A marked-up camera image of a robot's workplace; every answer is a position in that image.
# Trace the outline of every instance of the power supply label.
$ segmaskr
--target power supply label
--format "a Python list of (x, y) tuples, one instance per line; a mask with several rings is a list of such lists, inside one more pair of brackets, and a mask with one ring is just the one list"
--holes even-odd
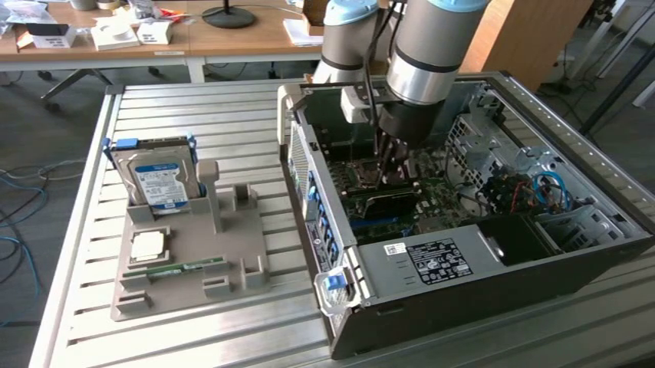
[(156, 209), (175, 209), (189, 202), (187, 191), (176, 177), (178, 163), (139, 166), (135, 169), (148, 204)]
[(427, 285), (473, 274), (451, 238), (413, 245), (407, 247), (407, 254)]

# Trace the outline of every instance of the white box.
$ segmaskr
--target white box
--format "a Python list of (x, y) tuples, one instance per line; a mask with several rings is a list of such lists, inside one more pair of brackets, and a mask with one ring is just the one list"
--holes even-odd
[(76, 36), (78, 33), (75, 31), (75, 28), (68, 27), (68, 30), (66, 31), (66, 34), (63, 36), (32, 35), (32, 40), (36, 48), (71, 48)]
[(135, 31), (128, 25), (96, 25), (91, 29), (91, 37), (94, 37), (95, 49), (98, 51), (131, 48), (140, 45)]
[(168, 44), (174, 33), (170, 21), (143, 23), (136, 31), (136, 36), (143, 44)]

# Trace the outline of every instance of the green circuit board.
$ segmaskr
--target green circuit board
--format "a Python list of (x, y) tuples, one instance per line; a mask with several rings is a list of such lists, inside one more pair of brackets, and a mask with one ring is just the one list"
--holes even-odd
[(421, 179), (393, 178), (375, 189), (375, 159), (329, 163), (358, 244), (371, 244), (458, 227), (473, 215), (443, 178), (437, 152), (418, 150)]

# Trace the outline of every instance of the white label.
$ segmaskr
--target white label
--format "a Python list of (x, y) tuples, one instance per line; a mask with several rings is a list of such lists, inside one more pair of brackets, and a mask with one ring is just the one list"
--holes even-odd
[(180, 173), (176, 163), (139, 166), (135, 172), (148, 205), (175, 209), (189, 202), (185, 184), (175, 179)]
[(406, 243), (387, 244), (385, 246), (385, 251), (387, 255), (399, 255), (401, 253), (407, 253)]
[(155, 51), (156, 56), (185, 55), (185, 51)]

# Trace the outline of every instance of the slotted metal surface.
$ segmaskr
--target slotted metal surface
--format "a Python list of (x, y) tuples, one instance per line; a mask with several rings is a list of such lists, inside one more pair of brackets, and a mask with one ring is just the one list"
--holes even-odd
[[(126, 189), (94, 148), (32, 366), (615, 366), (655, 349), (655, 252), (647, 251), (575, 295), (331, 361), (275, 146), (282, 83), (299, 80), (127, 87), (107, 97), (94, 143), (103, 136), (197, 135), (199, 156), (219, 161), (218, 190), (251, 182), (261, 193), (271, 292), (120, 323), (111, 320)], [(622, 174), (602, 162), (613, 175)], [(651, 211), (642, 191), (629, 190), (634, 183), (623, 185), (627, 196)], [(457, 306), (459, 301), (445, 303)]]

